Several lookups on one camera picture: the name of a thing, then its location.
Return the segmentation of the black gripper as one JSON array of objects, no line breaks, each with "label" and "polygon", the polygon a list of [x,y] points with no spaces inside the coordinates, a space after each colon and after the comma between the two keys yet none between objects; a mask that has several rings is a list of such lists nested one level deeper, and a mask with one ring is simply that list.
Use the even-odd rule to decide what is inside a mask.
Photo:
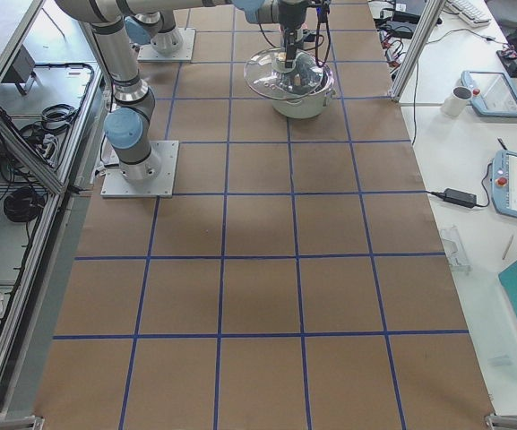
[{"label": "black gripper", "polygon": [[285,49],[285,68],[289,71],[295,68],[297,49],[304,46],[304,31],[302,28],[291,29],[290,27],[282,27],[282,43]]}]

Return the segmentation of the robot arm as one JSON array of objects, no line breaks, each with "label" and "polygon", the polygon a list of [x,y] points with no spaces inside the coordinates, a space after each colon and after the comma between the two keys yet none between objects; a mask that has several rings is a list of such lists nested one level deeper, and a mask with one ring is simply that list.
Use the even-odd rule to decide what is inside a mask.
[{"label": "robot arm", "polygon": [[176,35],[174,11],[227,5],[227,1],[58,1],[57,6],[78,22],[89,24],[112,81],[118,109],[109,113],[103,130],[115,150],[119,168],[129,182],[155,177],[160,157],[148,139],[155,107],[149,84],[141,77],[125,30],[128,19],[147,41],[157,35]]},{"label": "robot arm", "polygon": [[[160,53],[174,52],[183,45],[177,30],[175,11],[227,5],[227,1],[119,1],[120,13],[125,17],[125,27],[130,39],[137,45],[150,44]],[[330,3],[328,1],[232,1],[234,7],[245,13],[246,21],[258,26],[273,23],[280,26],[281,46],[290,55],[302,49],[306,41],[316,50],[327,36],[318,32],[310,34],[303,29],[306,12],[314,8],[318,14],[317,25],[326,25]]]}]

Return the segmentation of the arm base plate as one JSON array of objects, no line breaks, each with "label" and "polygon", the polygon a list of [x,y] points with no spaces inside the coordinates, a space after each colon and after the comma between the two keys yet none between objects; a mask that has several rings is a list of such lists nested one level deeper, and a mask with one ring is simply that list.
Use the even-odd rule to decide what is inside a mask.
[{"label": "arm base plate", "polygon": [[101,196],[106,198],[171,198],[176,177],[179,141],[150,141],[151,154],[142,163],[120,163],[115,151],[106,169]]},{"label": "arm base plate", "polygon": [[140,63],[190,62],[194,52],[194,28],[179,28],[158,33],[149,45],[141,46]]}]

